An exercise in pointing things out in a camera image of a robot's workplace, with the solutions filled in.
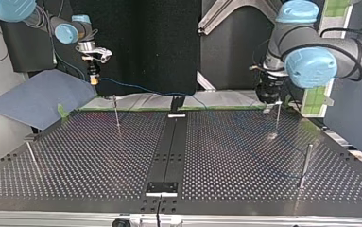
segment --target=end effector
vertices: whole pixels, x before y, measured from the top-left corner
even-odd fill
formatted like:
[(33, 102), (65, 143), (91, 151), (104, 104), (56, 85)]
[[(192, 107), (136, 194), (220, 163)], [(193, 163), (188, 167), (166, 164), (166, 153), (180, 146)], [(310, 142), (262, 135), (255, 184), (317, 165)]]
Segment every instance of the end effector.
[(281, 7), (260, 67), (262, 83), (256, 91), (262, 101), (274, 103), (287, 77), (304, 89), (325, 86), (333, 78), (362, 79), (362, 36), (324, 39), (313, 29), (318, 14), (310, 1), (291, 0)]
[(98, 63), (106, 63), (112, 55), (109, 49), (95, 46), (94, 38), (98, 30), (92, 28), (87, 15), (74, 15), (72, 21), (68, 22), (48, 14), (37, 6), (35, 0), (0, 0), (0, 20), (24, 22), (30, 27), (55, 35), (63, 44), (78, 43), (76, 50), (89, 64), (88, 73), (93, 85), (98, 84)]

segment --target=metal rod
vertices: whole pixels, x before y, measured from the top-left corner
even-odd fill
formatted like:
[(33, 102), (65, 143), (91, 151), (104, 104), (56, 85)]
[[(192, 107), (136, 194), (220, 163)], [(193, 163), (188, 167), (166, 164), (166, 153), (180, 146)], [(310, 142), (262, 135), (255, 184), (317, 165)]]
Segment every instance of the metal rod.
[(305, 159), (304, 159), (304, 166), (303, 166), (303, 170), (302, 170), (302, 177), (301, 180), (299, 182), (299, 188), (303, 189), (304, 188), (304, 181), (306, 179), (306, 175), (307, 175), (307, 170), (310, 164), (310, 159), (311, 159), (311, 154), (313, 152), (313, 145), (309, 144), (307, 146), (307, 151), (306, 151), (306, 155), (305, 155)]
[(277, 131), (278, 131), (279, 123), (280, 123), (281, 104), (282, 104), (282, 102), (280, 104), (278, 104), (278, 115), (277, 115), (277, 126), (276, 126)]
[(37, 162), (36, 160), (36, 156), (34, 156), (34, 153), (33, 153), (33, 149), (31, 148), (31, 145), (29, 142), (26, 142), (26, 145), (27, 145), (27, 148), (30, 152), (30, 155), (31, 155), (31, 159), (33, 160), (33, 162)]
[(119, 117), (118, 117), (118, 110), (117, 110), (118, 105), (116, 103), (116, 96), (115, 95), (112, 96), (112, 102), (113, 102), (113, 108), (115, 109), (116, 126), (119, 127), (121, 125), (119, 124)]

